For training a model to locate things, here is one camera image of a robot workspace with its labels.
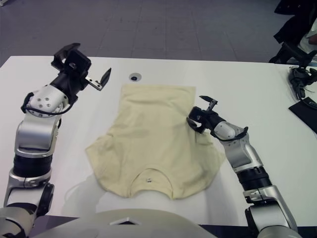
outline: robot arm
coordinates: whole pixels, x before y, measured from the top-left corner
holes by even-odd
[[[65,46],[54,55],[57,78],[29,93],[21,107],[25,118],[16,132],[14,166],[0,210],[0,236],[27,237],[34,220],[49,211],[54,191],[49,183],[51,162],[61,116],[88,84],[102,90],[109,80],[111,69],[100,82],[87,77],[91,61],[77,50],[79,46]]]
[[[199,133],[209,129],[211,135],[224,146],[226,157],[244,189],[246,202],[253,203],[245,211],[251,230],[254,234],[264,236],[268,232],[266,228],[281,229],[284,235],[290,233],[298,237],[295,219],[277,187],[272,185],[263,163],[249,142],[248,128],[226,122],[212,110],[217,104],[216,100],[207,96],[201,98],[210,103],[209,107],[207,110],[194,107],[187,122]],[[201,126],[197,127],[194,121],[201,123]]]

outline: black cable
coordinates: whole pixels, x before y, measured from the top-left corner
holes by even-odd
[[[58,126],[57,126],[57,128],[60,128],[60,125],[61,125],[61,119],[59,119],[59,121],[58,121]]]
[[[313,110],[317,110],[317,107],[310,105],[309,103],[305,102],[302,98],[301,98],[301,102],[303,102],[307,107],[313,109]]]
[[[36,108],[27,107],[27,106],[22,106],[21,109],[22,110],[27,110],[28,112],[34,111],[34,112],[42,113],[42,114],[45,114],[45,115],[56,116],[56,115],[62,115],[64,113],[68,112],[72,108],[72,106],[73,106],[73,104],[70,104],[69,107],[65,111],[62,111],[60,113],[49,113],[49,112],[45,112],[45,111],[42,111],[42,110],[39,110],[39,109],[36,109]]]
[[[21,106],[21,110],[23,113],[26,113],[26,109],[25,109],[25,106],[29,103],[31,97],[34,96],[34,93],[28,93],[28,95],[26,95],[24,101],[23,101],[23,105]]]

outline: metal rivet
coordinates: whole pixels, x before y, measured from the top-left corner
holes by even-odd
[[[76,64],[74,64],[74,63],[69,63],[69,66],[72,67],[73,69],[76,68]]]

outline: wire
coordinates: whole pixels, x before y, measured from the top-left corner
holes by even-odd
[[[306,87],[304,88],[306,91],[310,92],[310,93],[315,93],[314,91],[311,91],[309,89],[307,89]]]
[[[60,125],[61,125],[61,118],[58,121],[58,126],[57,126],[58,129],[60,128]]]
[[[27,106],[22,106],[21,109],[27,110],[28,112],[34,111],[34,112],[42,113],[42,114],[45,114],[45,115],[56,116],[56,115],[62,115],[64,113],[68,112],[72,107],[73,107],[73,104],[70,104],[69,107],[65,111],[62,111],[62,112],[59,112],[59,113],[49,113],[49,112],[45,112],[45,111],[42,111],[42,110],[39,110],[39,109],[36,109],[36,108],[27,107]]]

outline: white table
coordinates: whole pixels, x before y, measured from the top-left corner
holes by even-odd
[[[0,202],[12,167],[15,131],[24,115],[20,111],[30,91],[51,82],[57,71],[52,57],[11,57],[0,69]],[[133,72],[139,84],[196,86],[196,105],[207,104],[199,95],[219,101],[223,118],[249,126],[250,141],[270,178],[276,184],[299,226],[317,226],[317,140],[314,133],[288,107],[294,104],[286,86],[288,66],[269,63],[182,61],[159,59],[91,58],[90,77],[99,79],[112,67],[102,92],[88,86],[63,116],[55,153],[53,204],[49,214],[84,216],[121,208],[152,208],[174,212],[199,224],[245,226],[248,207],[242,187],[226,161],[211,186],[183,200],[171,201],[159,192],[146,191],[133,198],[105,192],[96,183],[84,149],[106,133],[118,109],[120,89]],[[317,101],[317,95],[311,94]]]

